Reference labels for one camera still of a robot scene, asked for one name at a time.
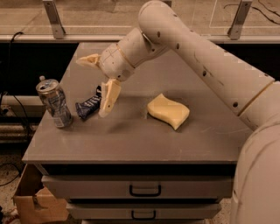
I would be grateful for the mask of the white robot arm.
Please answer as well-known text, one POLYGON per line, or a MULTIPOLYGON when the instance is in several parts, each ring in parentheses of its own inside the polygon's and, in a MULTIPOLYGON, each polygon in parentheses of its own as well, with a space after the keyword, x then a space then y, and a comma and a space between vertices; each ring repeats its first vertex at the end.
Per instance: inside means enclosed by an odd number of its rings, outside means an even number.
POLYGON ((173 50, 253 131, 236 167, 230 224, 280 224, 280 82, 191 31, 160 0, 143 5, 138 23, 102 53, 78 60, 108 77, 101 116, 136 67, 173 50))

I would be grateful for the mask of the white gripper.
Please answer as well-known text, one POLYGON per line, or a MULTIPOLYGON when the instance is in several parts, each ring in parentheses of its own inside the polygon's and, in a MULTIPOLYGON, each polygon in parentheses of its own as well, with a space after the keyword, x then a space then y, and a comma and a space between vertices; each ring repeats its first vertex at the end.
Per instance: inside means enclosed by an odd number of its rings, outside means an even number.
POLYGON ((126 81, 135 70, 133 63, 133 51, 127 45, 111 44, 102 53, 90 54, 76 60, 76 63, 84 67, 101 69, 110 78, 101 84, 101 106, 99 116, 106 117, 113 109, 116 100, 121 93, 120 81, 126 81))

